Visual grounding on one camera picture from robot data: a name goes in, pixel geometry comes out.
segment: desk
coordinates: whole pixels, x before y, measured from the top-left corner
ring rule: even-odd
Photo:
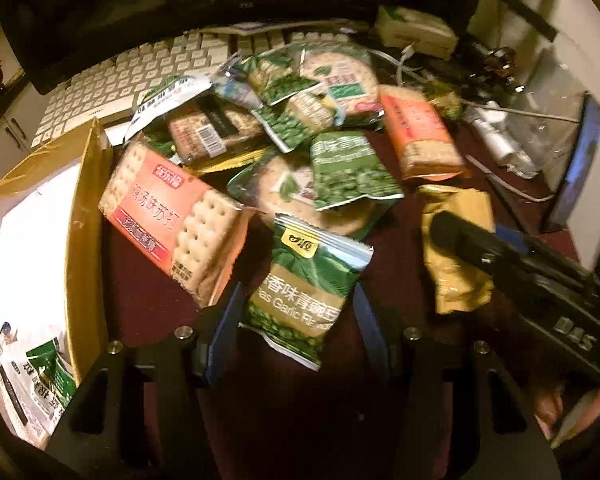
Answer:
[[[398,162],[388,137],[382,132],[370,132],[368,137],[389,171],[398,176]],[[459,128],[457,144],[461,152],[490,165],[486,150],[471,131]],[[484,175],[471,169],[473,176],[448,183],[491,193],[496,221],[514,227]],[[549,193],[539,178],[523,182],[504,175],[505,171],[498,172],[532,195]],[[531,361],[526,354],[533,354],[532,362],[537,364],[542,361],[538,358],[542,349],[519,332],[522,324],[515,321],[510,305],[497,293],[489,305],[473,313],[442,318],[434,314],[434,286],[422,261],[422,204],[413,193],[415,187],[411,182],[404,185],[405,198],[366,239],[375,247],[361,277],[370,297],[395,307],[406,323],[430,330],[444,341],[485,339],[523,383],[536,378],[549,380],[544,370],[527,366]],[[546,204],[518,201],[529,223],[537,226]],[[271,238],[271,232],[254,219],[235,268],[248,292],[269,269]],[[575,258],[568,232],[542,239]],[[121,339],[130,346],[157,342],[177,326],[189,324],[196,315],[196,307],[184,290],[110,224],[104,227],[103,272],[110,339]],[[213,392],[198,394],[224,480],[368,480],[387,476],[404,396],[379,384],[370,370],[350,305],[344,307],[331,329],[323,357],[322,368],[313,372],[273,351],[257,334],[238,330],[224,378]],[[147,393],[145,405],[153,397],[151,389]],[[148,416],[148,429],[155,437],[153,413]],[[185,438],[187,428],[182,431]]]

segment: garlic flavor green peas bag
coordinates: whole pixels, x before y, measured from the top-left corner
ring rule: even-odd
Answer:
[[[324,336],[372,255],[373,248],[361,242],[276,215],[269,274],[251,296],[241,326],[317,370]]]
[[[314,205],[324,211],[361,198],[390,201],[404,193],[362,132],[325,132],[311,145]]]

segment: brown biscuit package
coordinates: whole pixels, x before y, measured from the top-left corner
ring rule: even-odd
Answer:
[[[247,150],[255,146],[254,140],[264,140],[264,128],[247,110],[211,95],[174,110],[168,124],[180,160],[187,166]]]
[[[99,203],[104,216],[200,307],[215,304],[252,214],[140,142],[132,142]]]

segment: black handle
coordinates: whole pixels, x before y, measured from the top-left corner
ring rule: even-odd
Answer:
[[[27,134],[24,132],[24,130],[20,127],[20,125],[18,124],[18,121],[16,121],[16,119],[14,117],[11,118],[11,124],[13,124],[17,129],[20,130],[20,133],[22,134],[22,138],[26,139],[27,138]]]
[[[13,135],[13,132],[11,131],[10,127],[5,126],[4,131],[7,132],[11,136],[11,139],[13,139],[13,141],[16,143],[16,146],[18,147],[18,149],[21,150],[22,147],[20,145],[20,141],[18,140],[18,138],[15,135]]]

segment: black tool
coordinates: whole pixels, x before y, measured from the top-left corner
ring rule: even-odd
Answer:
[[[493,278],[521,318],[600,383],[600,280],[542,242],[525,237],[523,254],[495,234],[443,211],[433,217],[432,242]]]

